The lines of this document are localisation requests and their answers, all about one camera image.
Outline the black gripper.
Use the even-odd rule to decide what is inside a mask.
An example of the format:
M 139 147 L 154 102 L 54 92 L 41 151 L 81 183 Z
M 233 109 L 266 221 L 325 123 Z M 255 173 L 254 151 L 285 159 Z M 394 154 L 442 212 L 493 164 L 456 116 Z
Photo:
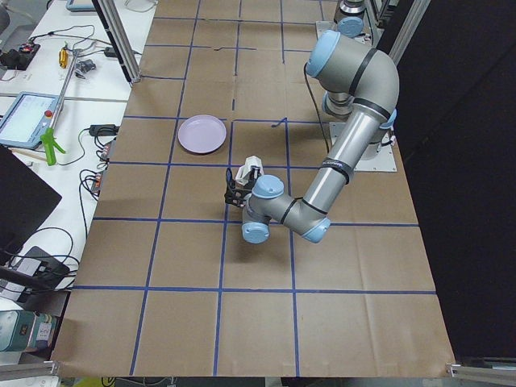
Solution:
M 224 194 L 225 203 L 235 207 L 244 207 L 245 198 L 252 192 L 252 187 L 253 183 L 248 182 L 243 188 L 237 189 L 235 181 L 227 181 L 226 193 Z

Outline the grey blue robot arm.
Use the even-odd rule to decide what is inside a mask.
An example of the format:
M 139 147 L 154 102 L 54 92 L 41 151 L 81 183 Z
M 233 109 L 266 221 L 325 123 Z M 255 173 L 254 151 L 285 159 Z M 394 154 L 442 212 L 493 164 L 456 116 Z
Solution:
M 283 181 L 268 174 L 257 177 L 243 194 L 242 236 L 249 243 L 268 239 L 271 220 L 311 243 L 320 242 L 331 225 L 328 211 L 351 181 L 368 146 L 383 139 L 381 128 L 394 116 L 398 70 L 381 50 L 326 30 L 310 54 L 305 73 L 326 90 L 326 112 L 346 121 L 301 199 L 288 195 Z

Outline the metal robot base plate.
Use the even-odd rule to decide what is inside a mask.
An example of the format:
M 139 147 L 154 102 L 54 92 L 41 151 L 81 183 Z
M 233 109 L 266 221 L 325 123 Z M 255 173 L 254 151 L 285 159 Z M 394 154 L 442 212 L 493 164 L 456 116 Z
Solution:
M 369 144 L 358 161 L 355 171 L 362 173 L 396 173 L 397 166 L 390 134 L 385 131 L 384 137 L 377 144 Z

